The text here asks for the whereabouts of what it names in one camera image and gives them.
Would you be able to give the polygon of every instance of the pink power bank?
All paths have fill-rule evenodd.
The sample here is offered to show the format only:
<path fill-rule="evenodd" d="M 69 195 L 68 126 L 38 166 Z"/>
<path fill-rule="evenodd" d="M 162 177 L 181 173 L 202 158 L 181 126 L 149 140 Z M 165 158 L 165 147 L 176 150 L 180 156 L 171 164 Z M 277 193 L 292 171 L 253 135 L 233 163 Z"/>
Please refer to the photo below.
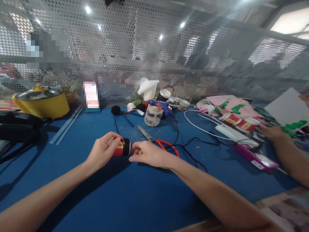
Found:
<path fill-rule="evenodd" d="M 276 169 L 279 167 L 277 163 L 270 160 L 266 156 L 258 153 L 252 153 L 248 149 L 251 147 L 247 144 L 239 144 L 234 147 L 234 149 L 241 154 L 246 160 L 252 163 L 255 167 L 260 169 L 261 171 L 271 171 L 272 169 Z"/>

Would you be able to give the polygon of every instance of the hot glue gun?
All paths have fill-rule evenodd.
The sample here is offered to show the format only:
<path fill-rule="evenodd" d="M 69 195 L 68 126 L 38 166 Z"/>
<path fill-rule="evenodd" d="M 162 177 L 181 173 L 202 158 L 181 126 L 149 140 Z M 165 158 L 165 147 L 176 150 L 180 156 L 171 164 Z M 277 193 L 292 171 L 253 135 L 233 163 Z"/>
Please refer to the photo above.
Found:
<path fill-rule="evenodd" d="M 156 105 L 158 109 L 162 109 L 166 116 L 172 115 L 172 110 L 168 108 L 169 104 L 167 102 L 157 101 L 157 100 L 148 100 L 148 103 L 152 106 Z"/>

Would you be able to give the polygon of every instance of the perforated metal mesh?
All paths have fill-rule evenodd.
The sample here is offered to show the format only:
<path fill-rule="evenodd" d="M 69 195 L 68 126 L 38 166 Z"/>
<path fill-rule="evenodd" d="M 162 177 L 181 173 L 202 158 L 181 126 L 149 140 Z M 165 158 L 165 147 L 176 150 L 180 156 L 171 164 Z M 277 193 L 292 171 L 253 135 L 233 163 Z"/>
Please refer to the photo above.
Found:
<path fill-rule="evenodd" d="M 309 91 L 307 42 L 217 18 L 167 1 L 0 0 L 0 99 L 37 82 L 82 100 L 83 81 L 98 81 L 104 102 L 136 98 L 145 54 L 157 56 L 158 89 L 192 102 L 235 94 L 270 101 L 289 87 Z M 68 68 L 26 64 L 27 34 L 66 34 Z M 289 49 L 287 68 L 264 62 L 266 49 Z"/>

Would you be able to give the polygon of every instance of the blue tablecloth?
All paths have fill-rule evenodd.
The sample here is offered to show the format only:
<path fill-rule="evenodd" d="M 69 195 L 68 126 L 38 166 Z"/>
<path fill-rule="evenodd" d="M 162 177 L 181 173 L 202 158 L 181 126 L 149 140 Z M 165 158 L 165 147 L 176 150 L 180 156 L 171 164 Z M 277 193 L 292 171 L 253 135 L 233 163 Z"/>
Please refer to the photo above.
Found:
<path fill-rule="evenodd" d="M 205 141 L 214 139 L 193 127 L 183 112 L 173 110 L 179 123 L 178 144 L 196 136 Z M 214 124 L 197 116 L 186 115 L 201 128 L 222 135 Z M 142 126 L 154 138 L 173 143 L 177 127 L 172 117 L 151 128 L 144 118 L 123 116 L 117 119 L 120 134 L 131 142 L 146 140 L 136 127 Z M 0 165 L 0 211 L 28 194 L 68 172 L 83 162 L 94 141 L 109 131 L 116 132 L 110 108 L 101 113 L 84 113 L 78 117 L 59 145 L 49 141 L 65 123 L 65 117 L 42 128 L 38 147 L 33 147 L 16 159 Z M 177 147 L 180 157 L 193 164 L 190 157 Z M 273 175 L 259 171 L 233 148 L 212 146 L 197 140 L 188 151 L 215 176 L 251 202 L 285 192 L 299 184 L 278 170 Z M 265 154 L 278 161 L 269 144 Z M 211 212 L 195 194 L 170 170 L 130 163 L 127 157 L 112 157 L 95 175 L 80 184 L 54 210 L 40 228 L 41 231 L 172 231 L 211 217 Z"/>

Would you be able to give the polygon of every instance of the scissors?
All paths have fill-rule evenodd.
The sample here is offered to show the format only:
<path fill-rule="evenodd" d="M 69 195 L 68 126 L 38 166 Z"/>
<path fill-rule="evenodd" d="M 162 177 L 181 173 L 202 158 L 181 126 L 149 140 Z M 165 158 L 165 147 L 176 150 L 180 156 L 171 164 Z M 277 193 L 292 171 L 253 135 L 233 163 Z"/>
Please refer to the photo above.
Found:
<path fill-rule="evenodd" d="M 160 139 L 154 139 L 150 134 L 148 134 L 140 125 L 137 125 L 137 128 L 144 134 L 144 136 L 146 136 L 147 139 L 149 139 L 152 143 L 154 142 L 157 142 L 160 147 L 163 149 L 163 150 L 166 150 L 166 148 L 162 145 L 162 143 L 168 145 L 168 146 L 172 146 L 169 142 L 166 142 L 166 141 L 163 141 L 163 140 L 160 140 Z M 177 149 L 172 146 L 172 148 L 174 149 L 175 153 L 176 153 L 176 156 L 179 157 L 179 152 L 177 151 Z"/>

